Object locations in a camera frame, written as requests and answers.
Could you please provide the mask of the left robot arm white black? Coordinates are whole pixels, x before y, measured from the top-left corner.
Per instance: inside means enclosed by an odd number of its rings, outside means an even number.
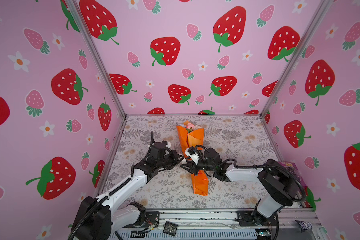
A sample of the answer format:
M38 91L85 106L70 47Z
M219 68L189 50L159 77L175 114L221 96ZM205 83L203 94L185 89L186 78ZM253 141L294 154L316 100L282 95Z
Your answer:
M162 141L150 145L146 156L131 167L131 174L109 191L85 198L78 209L69 240L107 240L110 235L132 224L144 222L145 208L137 203L124 209L120 205L138 189L146 185L160 171L173 169L184 156L170 150L170 143Z

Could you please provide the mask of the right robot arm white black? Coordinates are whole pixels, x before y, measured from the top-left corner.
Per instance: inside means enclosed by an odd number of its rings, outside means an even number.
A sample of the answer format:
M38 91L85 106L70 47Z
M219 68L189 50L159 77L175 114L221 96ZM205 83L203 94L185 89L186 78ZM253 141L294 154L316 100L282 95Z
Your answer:
M263 165L240 166L236 159L223 161L215 149L199 145L187 148L185 154L186 161L181 168L190 174L208 171L221 182L245 181L263 185L266 196L256 203L250 214L236 219L244 226L265 226L276 220L277 212L284 207L306 200L307 195L299 178L278 161L269 159Z

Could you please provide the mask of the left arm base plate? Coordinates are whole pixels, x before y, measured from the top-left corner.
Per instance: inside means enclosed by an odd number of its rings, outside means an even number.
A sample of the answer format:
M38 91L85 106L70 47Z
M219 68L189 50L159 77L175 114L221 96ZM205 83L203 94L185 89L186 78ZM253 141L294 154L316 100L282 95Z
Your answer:
M140 214L138 220L126 228L147 228L151 225L157 227L159 225L160 212L148 211L144 215Z

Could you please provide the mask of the pink fake rose stem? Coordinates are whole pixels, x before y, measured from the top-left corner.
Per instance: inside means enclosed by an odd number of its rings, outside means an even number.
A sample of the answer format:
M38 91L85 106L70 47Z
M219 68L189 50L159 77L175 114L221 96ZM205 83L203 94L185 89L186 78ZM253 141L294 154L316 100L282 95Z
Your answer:
M186 124L186 130L187 130L188 133L191 133L196 129L197 129L197 126L193 125L192 123L187 123Z

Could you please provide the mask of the orange wrapping paper sheet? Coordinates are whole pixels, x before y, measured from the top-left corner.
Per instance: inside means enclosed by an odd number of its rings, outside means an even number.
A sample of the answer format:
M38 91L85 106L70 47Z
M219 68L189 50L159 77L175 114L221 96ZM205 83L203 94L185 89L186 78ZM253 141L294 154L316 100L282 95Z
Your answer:
M188 168L191 173L193 193L207 196L209 188L208 177L203 169L199 170L197 168L202 160L200 151L203 149L201 146L203 145L205 130L198 125L185 121L183 124L177 126L177 131L181 149L185 157L184 163L191 164Z

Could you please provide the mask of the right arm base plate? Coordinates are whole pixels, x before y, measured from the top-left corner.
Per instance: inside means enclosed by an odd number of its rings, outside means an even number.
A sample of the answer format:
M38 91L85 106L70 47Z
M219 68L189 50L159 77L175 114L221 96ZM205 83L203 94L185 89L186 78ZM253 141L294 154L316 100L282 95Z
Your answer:
M253 213L253 211L245 210L237 211L235 221L238 222L241 227L277 227L279 225L277 213L266 218L258 212Z

